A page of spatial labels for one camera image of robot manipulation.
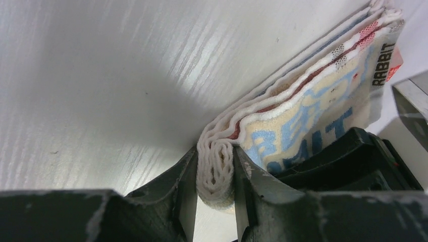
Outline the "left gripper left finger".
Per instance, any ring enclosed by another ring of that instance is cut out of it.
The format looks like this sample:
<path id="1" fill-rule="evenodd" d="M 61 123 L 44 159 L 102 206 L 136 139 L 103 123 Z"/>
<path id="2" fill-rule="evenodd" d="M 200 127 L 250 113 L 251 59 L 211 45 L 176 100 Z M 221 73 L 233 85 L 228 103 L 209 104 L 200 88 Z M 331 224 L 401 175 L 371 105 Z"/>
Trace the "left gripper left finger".
<path id="1" fill-rule="evenodd" d="M 100 206 L 85 226 L 85 241 L 192 241 L 198 152 L 188 150 L 171 168 L 122 196 L 90 190 Z"/>

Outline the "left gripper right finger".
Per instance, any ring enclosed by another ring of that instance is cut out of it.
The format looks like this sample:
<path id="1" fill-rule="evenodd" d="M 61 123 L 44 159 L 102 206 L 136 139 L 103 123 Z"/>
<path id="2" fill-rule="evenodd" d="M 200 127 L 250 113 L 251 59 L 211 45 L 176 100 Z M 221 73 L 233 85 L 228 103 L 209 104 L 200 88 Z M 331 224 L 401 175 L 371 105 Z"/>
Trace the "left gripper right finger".
<path id="1" fill-rule="evenodd" d="M 296 190 L 233 148 L 238 241 L 334 241 L 318 192 Z"/>

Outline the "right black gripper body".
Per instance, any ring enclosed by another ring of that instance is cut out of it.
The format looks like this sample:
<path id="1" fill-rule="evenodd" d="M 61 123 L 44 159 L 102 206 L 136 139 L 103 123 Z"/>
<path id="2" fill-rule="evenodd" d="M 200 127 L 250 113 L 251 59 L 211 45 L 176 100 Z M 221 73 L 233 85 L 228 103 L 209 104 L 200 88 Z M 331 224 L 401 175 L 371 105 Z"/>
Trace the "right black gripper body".
<path id="1" fill-rule="evenodd" d="M 421 191 L 392 144 L 361 128 L 275 176 L 300 191 Z"/>

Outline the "rabbit print towel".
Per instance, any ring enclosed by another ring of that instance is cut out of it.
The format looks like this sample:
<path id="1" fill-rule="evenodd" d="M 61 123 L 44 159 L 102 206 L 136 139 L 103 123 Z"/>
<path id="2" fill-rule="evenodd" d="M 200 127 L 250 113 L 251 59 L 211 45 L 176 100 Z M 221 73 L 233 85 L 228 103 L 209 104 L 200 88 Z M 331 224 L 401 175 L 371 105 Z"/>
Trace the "rabbit print towel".
<path id="1" fill-rule="evenodd" d="M 235 146 L 278 174 L 376 122 L 404 25 L 392 1 L 371 1 L 219 114 L 197 142 L 201 200 L 234 213 Z"/>

